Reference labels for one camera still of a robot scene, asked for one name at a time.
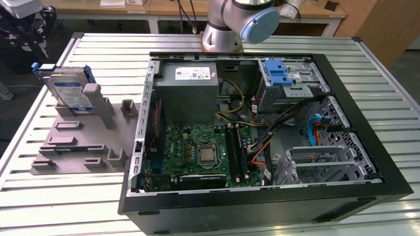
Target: aluminum table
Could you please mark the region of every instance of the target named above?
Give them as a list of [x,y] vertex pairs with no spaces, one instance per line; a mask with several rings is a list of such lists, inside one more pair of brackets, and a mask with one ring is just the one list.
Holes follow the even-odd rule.
[[[352,38],[275,36],[258,45],[244,43],[244,49],[327,55],[415,193],[340,222],[188,235],[419,235],[420,107],[364,43]],[[58,64],[88,64],[102,92],[120,103],[142,99],[151,51],[199,50],[195,36],[75,33]],[[55,103],[43,87],[0,160],[0,235],[143,235],[128,218],[118,215],[123,173],[30,174],[55,120]]]

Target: wire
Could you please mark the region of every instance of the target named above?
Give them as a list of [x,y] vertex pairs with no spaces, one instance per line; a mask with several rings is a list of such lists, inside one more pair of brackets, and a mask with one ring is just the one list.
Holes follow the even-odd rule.
[[298,11],[298,21],[296,21],[296,23],[302,23],[300,11],[299,11],[298,7],[295,7],[295,6],[294,6],[292,4],[290,4],[287,1],[284,1],[284,3],[288,4],[288,5],[291,5],[291,6],[296,9],[296,11]]
[[272,139],[274,139],[274,137],[271,137],[271,139],[267,141],[267,143],[262,147],[260,151],[258,151],[256,155],[252,158],[251,164],[254,164],[254,165],[266,165],[266,163],[256,162],[255,160],[256,160],[258,156],[262,154],[262,152],[264,151],[264,149],[267,148],[267,146],[268,146],[270,142],[272,141]]
[[227,82],[236,88],[238,92],[239,92],[240,95],[242,95],[242,104],[240,104],[240,106],[239,106],[236,109],[230,110],[230,111],[216,111],[218,114],[230,114],[230,113],[238,112],[238,111],[243,108],[244,103],[246,103],[246,99],[244,99],[243,91],[242,91],[240,88],[236,86],[236,84],[235,84],[231,80],[228,80],[228,79],[223,79],[223,80],[227,81]]
[[226,117],[223,114],[216,114],[216,115],[220,116],[230,123],[239,123],[239,124],[247,124],[247,125],[251,125],[251,126],[259,126],[258,124],[251,124],[251,123],[244,122],[244,121],[230,120],[228,117]]
[[196,27],[192,28],[192,33],[198,34],[198,16],[196,16],[196,11],[195,11],[195,6],[192,4],[192,0],[190,0],[190,3],[191,3],[191,8],[192,8],[192,14],[195,15],[195,25],[196,25]]
[[191,24],[191,27],[195,28],[195,25],[192,24],[192,21],[191,21],[188,15],[187,15],[187,13],[186,13],[186,10],[184,10],[183,5],[182,5],[182,3],[180,3],[179,0],[178,0],[178,5],[179,5],[179,8],[180,8],[180,10],[183,11],[183,13],[184,13],[184,15],[186,15],[186,17],[187,17],[187,19],[188,19],[188,23]]
[[319,146],[322,144],[322,140],[320,140],[320,132],[318,130],[314,131],[315,132],[315,140],[316,140],[316,146]]
[[159,111],[159,105],[158,105],[158,101],[156,101],[156,111],[155,111],[155,136],[154,136],[154,139],[152,139],[152,142],[151,142],[151,145],[150,145],[150,148],[147,149],[147,152],[150,152],[151,148],[152,148],[152,145],[155,143],[155,140],[156,140],[156,137],[158,137],[158,125],[159,125],[159,122],[158,122],[158,111]]
[[311,102],[316,102],[316,101],[322,101],[326,99],[324,95],[319,95],[314,98],[307,98],[304,100],[302,100],[300,102],[298,102],[294,106],[291,106],[284,112],[280,113],[280,115],[278,116],[278,118],[275,119],[275,121],[271,123],[270,127],[267,128],[266,134],[262,136],[262,140],[258,141],[251,148],[258,147],[262,143],[264,143],[264,140],[267,140],[267,138],[270,138],[274,133],[278,131],[278,126],[280,124],[283,124],[286,121],[288,121],[295,114],[299,112],[299,110],[302,109],[302,107],[304,105],[307,105]]
[[178,8],[179,8],[179,17],[180,17],[180,26],[182,26],[182,34],[184,34],[184,32],[183,32],[183,23],[184,23],[184,21],[183,21],[183,13],[182,13],[182,5],[179,4],[178,5]]
[[255,115],[256,115],[256,113],[252,113],[252,116],[251,116],[251,121],[252,121],[252,124],[262,125],[262,122],[256,122],[256,120],[255,120]]
[[[230,110],[234,110],[234,108],[232,108],[232,102],[228,103],[228,106],[230,106]],[[235,112],[234,115],[238,117],[238,121],[244,121],[244,122],[247,122],[247,121],[242,118],[242,116],[238,114],[238,112]]]

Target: metal frame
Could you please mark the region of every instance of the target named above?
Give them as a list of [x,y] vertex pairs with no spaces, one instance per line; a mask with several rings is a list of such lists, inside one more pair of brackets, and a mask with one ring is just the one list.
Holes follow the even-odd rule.
[[394,75],[390,73],[390,71],[384,67],[384,65],[379,62],[378,57],[371,52],[371,50],[370,50],[368,46],[366,45],[366,43],[364,42],[356,42],[356,45],[360,47],[363,52],[367,54],[367,56],[371,59],[374,65],[376,66],[378,70],[382,72],[384,78],[387,78],[387,80],[390,81],[392,86],[396,87],[398,92],[402,94],[404,99],[410,102],[411,106],[414,106],[418,114],[420,114],[420,105],[419,105],[419,103],[415,101],[414,97],[408,94],[407,90],[404,89],[402,84],[398,82],[398,80],[395,79]]
[[[58,61],[58,65],[62,66],[64,64],[64,60],[66,58],[68,57],[68,54],[70,54],[70,50],[72,48],[76,48],[78,47],[78,43],[76,43],[76,39],[75,38],[71,38],[71,41],[70,43],[67,44],[66,46],[66,49],[63,51],[63,54],[60,56],[60,59]],[[6,149],[6,152],[3,154],[3,157],[0,159],[0,189],[4,185],[4,182],[6,182],[6,178],[7,178],[7,175],[10,173],[10,168],[12,167],[11,165],[8,165],[8,163],[11,162],[11,159],[14,158],[14,153],[16,151],[16,148],[19,146],[19,142],[22,141],[23,139],[23,136],[30,128],[30,125],[31,125],[31,122],[34,120],[34,117],[35,117],[35,114],[36,114],[36,111],[38,109],[40,108],[40,105],[42,105],[42,102],[46,98],[48,94],[48,89],[47,89],[47,86],[43,86],[42,90],[40,90],[40,93],[35,99],[35,102],[32,104],[32,107],[31,109],[28,110],[28,114],[19,126],[19,129],[15,133],[15,136],[14,136],[14,139],[12,139],[12,142],[10,143],[7,149]]]

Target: floor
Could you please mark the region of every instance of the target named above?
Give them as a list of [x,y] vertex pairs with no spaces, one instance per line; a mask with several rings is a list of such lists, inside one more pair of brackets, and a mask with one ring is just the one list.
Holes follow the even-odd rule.
[[[52,38],[48,42],[48,62],[55,63],[75,31],[103,32],[103,33],[148,33],[146,21],[95,21],[90,24],[86,20],[67,20],[64,27],[56,27]],[[204,30],[206,23],[199,25]],[[178,33],[179,22],[160,22],[162,33]],[[184,32],[191,32],[188,25],[184,25]],[[34,74],[18,75],[2,63],[7,57],[0,54],[0,81],[8,86],[15,98],[11,101],[0,100],[0,156],[7,148],[19,125],[31,108],[32,102],[42,90],[42,84]],[[420,50],[408,50],[391,68],[391,73],[420,103]]]

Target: wooden desk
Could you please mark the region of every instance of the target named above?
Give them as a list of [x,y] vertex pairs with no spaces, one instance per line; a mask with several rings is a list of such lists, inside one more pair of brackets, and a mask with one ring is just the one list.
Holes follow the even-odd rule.
[[[152,33],[159,33],[158,21],[159,20],[179,20],[179,7],[178,2],[174,0],[150,0],[150,25]],[[192,8],[190,0],[182,0],[183,8],[190,16],[192,16]],[[326,29],[322,36],[334,36],[336,29],[340,25],[342,19],[347,17],[346,12],[340,7],[335,11],[324,9],[327,0],[320,0],[320,6],[315,1],[304,2],[300,6],[302,23],[306,24],[326,24]],[[194,7],[198,15],[198,20],[207,21],[208,15],[208,0],[194,0]],[[296,23],[296,19],[282,17],[280,23]]]
[[42,0],[58,10],[59,19],[147,20],[152,1],[124,8],[100,8],[100,0]]
[[[150,0],[150,14],[151,15],[179,15],[178,2],[175,0]],[[190,4],[190,0],[180,0],[183,4],[183,8],[188,15],[192,15],[192,8]],[[347,14],[342,10],[340,7],[336,8],[335,11],[330,11],[324,9],[327,4],[327,0],[320,0],[320,6],[314,2],[304,2],[300,6],[300,16],[302,18],[346,18]],[[210,1],[208,0],[194,0],[194,7],[198,16],[207,16],[210,9]]]
[[[183,8],[192,18],[190,0],[180,0]],[[179,20],[178,2],[174,0],[147,0],[142,5],[127,5],[126,8],[100,8],[100,0],[42,0],[43,4],[52,5],[59,12],[59,19],[87,20],[147,20],[151,33],[159,33],[159,20]],[[327,0],[320,0],[320,6],[315,2],[304,2],[300,6],[302,23],[326,24],[323,36],[334,36],[346,12],[338,7],[336,11],[324,9]],[[207,21],[208,0],[194,0],[198,21]],[[296,19],[282,17],[280,23],[296,23]]]

